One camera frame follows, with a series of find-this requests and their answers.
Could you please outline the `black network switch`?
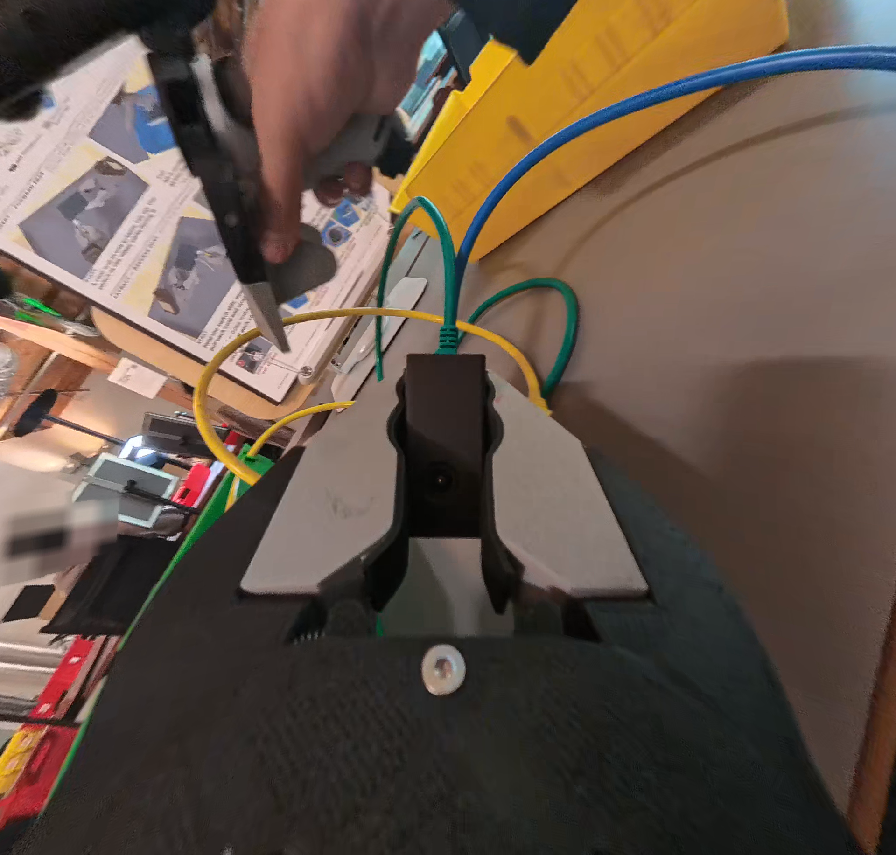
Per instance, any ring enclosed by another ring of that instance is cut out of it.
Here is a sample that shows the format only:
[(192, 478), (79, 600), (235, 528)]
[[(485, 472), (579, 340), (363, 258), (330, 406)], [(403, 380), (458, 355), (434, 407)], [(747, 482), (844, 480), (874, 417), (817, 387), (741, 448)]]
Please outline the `black network switch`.
[(486, 384), (481, 355), (408, 356), (404, 456), (411, 537), (480, 536)]

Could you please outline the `wooden display board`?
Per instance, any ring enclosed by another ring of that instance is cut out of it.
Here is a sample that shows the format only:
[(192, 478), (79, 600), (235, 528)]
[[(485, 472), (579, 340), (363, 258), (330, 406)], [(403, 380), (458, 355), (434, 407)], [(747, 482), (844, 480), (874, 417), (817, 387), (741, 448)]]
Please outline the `wooden display board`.
[[(170, 378), (193, 386), (204, 367), (203, 361), (181, 354), (169, 344), (144, 331), (93, 308), (92, 319), (106, 340), (136, 360), (165, 372)], [(324, 403), (330, 395), (329, 377), (322, 376), (313, 385), (296, 383), (282, 403), (271, 403), (239, 383), (222, 376), (210, 385), (210, 403), (215, 409), (226, 406), (248, 417), (276, 421), (314, 403)]]

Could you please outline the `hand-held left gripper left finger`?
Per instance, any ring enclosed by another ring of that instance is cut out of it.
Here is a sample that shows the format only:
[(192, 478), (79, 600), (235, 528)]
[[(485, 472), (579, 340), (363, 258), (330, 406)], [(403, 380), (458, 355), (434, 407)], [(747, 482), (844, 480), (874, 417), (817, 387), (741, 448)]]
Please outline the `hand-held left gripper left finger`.
[(404, 381), (377, 383), (299, 457), (240, 583), (243, 593), (381, 611), (409, 563)]

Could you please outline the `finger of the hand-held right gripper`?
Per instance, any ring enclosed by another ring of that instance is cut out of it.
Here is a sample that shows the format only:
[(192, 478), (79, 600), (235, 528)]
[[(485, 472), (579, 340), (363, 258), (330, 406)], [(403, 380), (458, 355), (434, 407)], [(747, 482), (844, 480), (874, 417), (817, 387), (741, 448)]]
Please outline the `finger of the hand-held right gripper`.
[(175, 142), (203, 188), (254, 323), (288, 353), (261, 250), (259, 157), (239, 63), (232, 56), (213, 62), (207, 55), (161, 51), (147, 59)]

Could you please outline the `black angular box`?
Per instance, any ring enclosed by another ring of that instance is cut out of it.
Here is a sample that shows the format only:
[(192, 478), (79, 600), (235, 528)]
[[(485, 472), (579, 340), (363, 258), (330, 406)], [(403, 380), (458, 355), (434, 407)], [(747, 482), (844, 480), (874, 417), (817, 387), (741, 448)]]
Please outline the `black angular box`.
[(41, 633), (123, 636), (177, 550), (174, 541), (131, 535), (102, 545)]

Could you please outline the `green plastic bin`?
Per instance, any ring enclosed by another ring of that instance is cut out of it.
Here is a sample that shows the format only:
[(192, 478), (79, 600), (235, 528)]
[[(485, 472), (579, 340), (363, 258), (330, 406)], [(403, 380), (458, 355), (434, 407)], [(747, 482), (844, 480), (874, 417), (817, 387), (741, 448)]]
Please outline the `green plastic bin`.
[[(251, 448), (244, 448), (241, 453), (239, 453), (240, 460), (246, 464), (249, 468), (253, 469), (260, 476), (263, 476), (266, 472), (268, 472), (273, 466), (274, 461), (262, 456), (257, 455), (249, 455), (249, 450)], [(230, 498), (230, 490), (233, 488), (233, 485), (237, 485), (237, 494)], [(204, 536), (207, 531), (214, 525), (218, 519), (225, 514), (227, 509), (229, 509), (228, 504), (232, 502), (236, 502), (236, 499), (241, 495), (241, 493), (245, 493), (245, 491), (249, 490), (249, 484), (240, 480), (238, 477), (233, 475), (232, 473), (227, 473), (218, 485), (218, 488), (214, 491), (214, 493), (210, 496), (209, 501), (206, 506), (203, 508), (201, 513), (199, 514), (198, 519), (196, 520), (195, 525), (192, 529), (185, 535), (182, 543), (180, 543), (178, 550), (175, 552), (173, 558), (166, 566), (164, 571), (161, 573), (159, 580), (153, 585), (151, 590), (148, 592), (148, 595), (144, 601), (140, 605), (140, 609), (137, 611), (133, 621), (127, 628), (126, 632), (123, 636), (118, 640), (118, 644), (116, 649), (113, 651), (113, 664), (118, 657), (118, 654), (121, 650), (126, 646), (130, 636), (132, 635), (134, 629), (139, 623), (142, 615), (147, 611), (149, 605), (151, 604), (153, 598), (161, 591), (164, 584), (167, 582), (168, 578), (174, 571), (177, 563), (185, 557), (188, 551), (195, 546), (196, 542)], [(80, 729), (78, 730), (77, 735), (73, 740), (73, 744), (69, 749), (69, 754), (66, 757), (65, 764), (67, 765), (73, 759), (73, 756), (77, 749), (80, 747), (81, 742), (84, 738), (84, 734), (89, 726), (92, 718), (92, 710), (93, 706), (88, 710), (88, 715), (84, 722), (81, 723)]]

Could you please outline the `white label card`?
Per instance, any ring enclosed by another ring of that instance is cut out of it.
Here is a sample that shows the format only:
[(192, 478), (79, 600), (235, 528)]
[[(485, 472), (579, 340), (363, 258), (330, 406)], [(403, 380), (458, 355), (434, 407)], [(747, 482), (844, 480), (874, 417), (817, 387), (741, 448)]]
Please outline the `white label card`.
[(166, 374), (126, 356), (118, 360), (107, 379), (111, 384), (147, 399), (159, 397), (168, 383)]

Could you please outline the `yellow plastic bin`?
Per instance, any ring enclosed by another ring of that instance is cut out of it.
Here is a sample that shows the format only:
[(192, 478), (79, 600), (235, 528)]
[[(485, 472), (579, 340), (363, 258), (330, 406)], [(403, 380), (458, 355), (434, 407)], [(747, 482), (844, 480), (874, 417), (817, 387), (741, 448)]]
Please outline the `yellow plastic bin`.
[(439, 208), (460, 247), (488, 193), (535, 146), (619, 100), (773, 52), (786, 0), (579, 0), (530, 65), (489, 41), (437, 116), (392, 201)]

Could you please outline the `red toolbox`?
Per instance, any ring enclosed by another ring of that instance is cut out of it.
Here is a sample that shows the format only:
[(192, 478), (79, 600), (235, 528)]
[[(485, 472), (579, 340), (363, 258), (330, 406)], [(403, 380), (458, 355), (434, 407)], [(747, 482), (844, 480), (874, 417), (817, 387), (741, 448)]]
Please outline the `red toolbox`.
[(75, 637), (28, 715), (14, 722), (2, 746), (1, 827), (38, 816), (78, 735), (77, 720), (108, 644), (115, 638)]

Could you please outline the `printed instruction sheet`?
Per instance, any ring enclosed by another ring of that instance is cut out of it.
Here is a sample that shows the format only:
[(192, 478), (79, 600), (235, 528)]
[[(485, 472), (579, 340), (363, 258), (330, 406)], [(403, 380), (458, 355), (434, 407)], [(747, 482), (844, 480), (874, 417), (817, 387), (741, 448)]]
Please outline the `printed instruction sheet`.
[[(144, 52), (130, 38), (58, 78), (32, 119), (2, 121), (2, 252), (207, 363), (255, 324), (201, 184), (175, 146)], [(334, 209), (312, 192), (303, 196), (302, 219), (338, 271), (287, 300), (283, 317), (365, 301), (390, 237), (390, 202), (378, 181), (368, 197)], [(337, 322), (284, 332), (288, 353), (256, 338), (224, 363), (224, 374), (282, 402), (327, 361)]]

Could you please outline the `red crate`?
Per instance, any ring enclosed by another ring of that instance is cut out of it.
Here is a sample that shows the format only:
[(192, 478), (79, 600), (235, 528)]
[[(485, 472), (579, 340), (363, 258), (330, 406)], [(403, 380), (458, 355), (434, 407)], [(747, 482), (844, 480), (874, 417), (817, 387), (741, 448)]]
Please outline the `red crate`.
[(202, 498), (209, 479), (210, 467), (207, 464), (193, 464), (170, 496), (170, 501), (182, 507), (195, 508)]

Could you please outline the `black disc on rod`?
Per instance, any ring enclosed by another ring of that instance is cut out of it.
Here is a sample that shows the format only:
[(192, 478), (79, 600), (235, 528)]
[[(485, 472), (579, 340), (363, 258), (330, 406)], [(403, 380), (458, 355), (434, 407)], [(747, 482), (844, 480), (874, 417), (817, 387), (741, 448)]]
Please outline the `black disc on rod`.
[(125, 447), (130, 438), (119, 438), (108, 432), (78, 424), (64, 419), (60, 415), (53, 414), (57, 402), (63, 394), (74, 394), (74, 390), (44, 389), (29, 402), (22, 411), (19, 419), (11, 426), (10, 435), (13, 438), (24, 438), (39, 431), (44, 431), (52, 426), (62, 428), (89, 438), (95, 438), (107, 445)]

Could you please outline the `white document stand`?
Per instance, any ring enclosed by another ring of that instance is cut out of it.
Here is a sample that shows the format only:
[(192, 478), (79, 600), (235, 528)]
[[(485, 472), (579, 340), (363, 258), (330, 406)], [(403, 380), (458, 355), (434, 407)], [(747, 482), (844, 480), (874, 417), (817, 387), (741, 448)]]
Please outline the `white document stand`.
[[(423, 230), (412, 228), (409, 238), (400, 248), (394, 261), (396, 269), (387, 275), (384, 305), (388, 309), (411, 310), (420, 300), (427, 288), (426, 279), (416, 277), (413, 270), (420, 254), (430, 242), (430, 237)], [(340, 348), (330, 357), (329, 362), (320, 361), (316, 367), (303, 367), (298, 375), (298, 382), (303, 385), (317, 383), (327, 373), (337, 377), (358, 375), (358, 366), (372, 365), (375, 351), (374, 319), (371, 317), (354, 318), (343, 337)]]

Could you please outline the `wooden shelf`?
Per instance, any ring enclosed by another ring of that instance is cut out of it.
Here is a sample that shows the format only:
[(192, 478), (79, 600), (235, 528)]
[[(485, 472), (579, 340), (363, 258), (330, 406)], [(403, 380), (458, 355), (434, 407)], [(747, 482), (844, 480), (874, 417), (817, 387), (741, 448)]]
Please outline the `wooden shelf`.
[(60, 459), (70, 452), (91, 455), (110, 445), (56, 424), (42, 424), (41, 429), (17, 438), (15, 424), (46, 389), (58, 393), (52, 415), (117, 438), (138, 431), (144, 413), (189, 410), (188, 388), (181, 381), (166, 378), (153, 398), (110, 381), (119, 361), (133, 357), (101, 335), (63, 334), (2, 318), (2, 345), (18, 359), (14, 378), (2, 396), (2, 441), (13, 442), (3, 446), (9, 453), (31, 448)]

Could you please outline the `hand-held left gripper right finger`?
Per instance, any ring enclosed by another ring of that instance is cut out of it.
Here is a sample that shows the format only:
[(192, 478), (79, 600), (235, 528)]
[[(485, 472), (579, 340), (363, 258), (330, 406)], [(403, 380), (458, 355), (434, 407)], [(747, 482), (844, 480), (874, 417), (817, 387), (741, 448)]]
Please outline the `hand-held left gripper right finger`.
[(487, 371), (480, 562), (497, 614), (527, 594), (639, 600), (649, 586), (581, 442)]

